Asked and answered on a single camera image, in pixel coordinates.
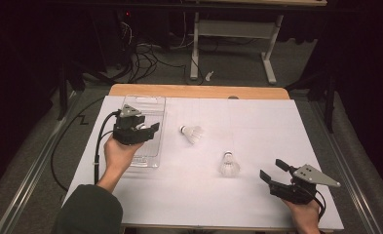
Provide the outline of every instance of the table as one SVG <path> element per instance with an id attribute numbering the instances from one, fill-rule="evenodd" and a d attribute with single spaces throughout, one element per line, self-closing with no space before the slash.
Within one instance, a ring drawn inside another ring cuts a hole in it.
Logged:
<path id="1" fill-rule="evenodd" d="M 249 3 L 249 4 L 269 4 L 281 6 L 325 6 L 326 0 L 199 0 L 199 2 L 217 2 L 217 3 Z M 274 71 L 270 62 L 277 36 L 282 25 L 283 15 L 278 15 L 274 22 L 248 22 L 248 21 L 230 21 L 230 20 L 208 20 L 200 19 L 199 13 L 195 13 L 194 18 L 194 45 L 191 57 L 190 79 L 198 78 L 198 38 L 200 35 L 206 36 L 224 36 L 224 37 L 248 37 L 268 39 L 269 46 L 266 52 L 261 52 L 261 60 L 266 71 L 268 82 L 271 85 L 277 83 Z"/>
<path id="2" fill-rule="evenodd" d="M 276 181 L 288 183 L 289 175 L 274 165 L 276 157 L 289 164 L 297 162 L 296 167 L 303 166 L 306 161 L 317 169 L 320 167 L 295 103 L 280 88 L 112 87 L 67 196 L 78 184 L 93 183 L 93 150 L 98 129 L 109 111 L 121 107 L 124 98 L 121 96 L 125 95 L 167 97 L 167 116 L 162 128 L 160 167 L 129 168 L 115 188 L 114 195 L 124 207 L 123 225 L 261 231 L 293 229 L 288 209 L 280 199 L 269 195 L 268 185 L 258 177 L 259 170 L 264 170 Z M 180 135 L 179 122 L 200 124 L 206 130 L 204 138 L 191 145 Z M 235 178 L 224 178 L 217 171 L 225 150 L 233 151 L 242 167 Z M 325 231 L 343 229 L 327 187 L 318 188 L 326 196 L 327 203 L 321 228 Z"/>

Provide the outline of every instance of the sleeve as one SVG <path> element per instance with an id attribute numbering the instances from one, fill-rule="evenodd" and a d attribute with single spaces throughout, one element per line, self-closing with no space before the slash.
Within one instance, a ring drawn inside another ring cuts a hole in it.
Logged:
<path id="1" fill-rule="evenodd" d="M 79 185 L 57 215 L 52 233 L 119 233 L 118 199 L 96 185 Z"/>

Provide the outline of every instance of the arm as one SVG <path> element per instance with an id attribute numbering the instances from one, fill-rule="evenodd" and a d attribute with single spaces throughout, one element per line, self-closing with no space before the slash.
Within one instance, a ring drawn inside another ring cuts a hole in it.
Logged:
<path id="1" fill-rule="evenodd" d="M 106 170 L 97 185 L 79 185 L 63 205 L 52 233 L 118 233 L 123 210 L 112 195 L 142 146 L 123 145 L 112 136 L 104 145 Z"/>
<path id="2" fill-rule="evenodd" d="M 291 216 L 297 231 L 300 234 L 320 234 L 319 230 L 319 204 L 311 201 L 307 205 L 295 205 L 282 199 L 291 211 Z"/>

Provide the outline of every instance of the white shuttlecock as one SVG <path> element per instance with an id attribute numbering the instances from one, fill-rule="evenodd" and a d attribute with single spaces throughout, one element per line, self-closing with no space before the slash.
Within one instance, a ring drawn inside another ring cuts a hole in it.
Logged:
<path id="1" fill-rule="evenodd" d="M 230 151 L 224 153 L 219 171 L 226 177 L 234 177 L 240 172 L 240 165 Z"/>
<path id="2" fill-rule="evenodd" d="M 201 137 L 203 136 L 203 129 L 200 126 L 195 127 L 187 127 L 187 126 L 181 126 L 179 127 L 179 131 L 187 137 L 187 139 L 191 143 L 197 143 Z"/>

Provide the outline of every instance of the transparent tray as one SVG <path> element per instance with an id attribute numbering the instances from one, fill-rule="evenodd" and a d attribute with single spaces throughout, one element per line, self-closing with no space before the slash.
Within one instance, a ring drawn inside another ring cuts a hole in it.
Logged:
<path id="1" fill-rule="evenodd" d="M 160 123 L 159 130 L 154 134 L 153 139 L 147 140 L 136 152 L 132 167 L 158 168 L 160 166 L 160 145 L 162 140 L 164 115 L 166 107 L 165 97 L 144 97 L 144 96 L 126 96 L 124 103 L 141 111 L 145 116 L 145 126 L 150 127 L 153 124 Z"/>

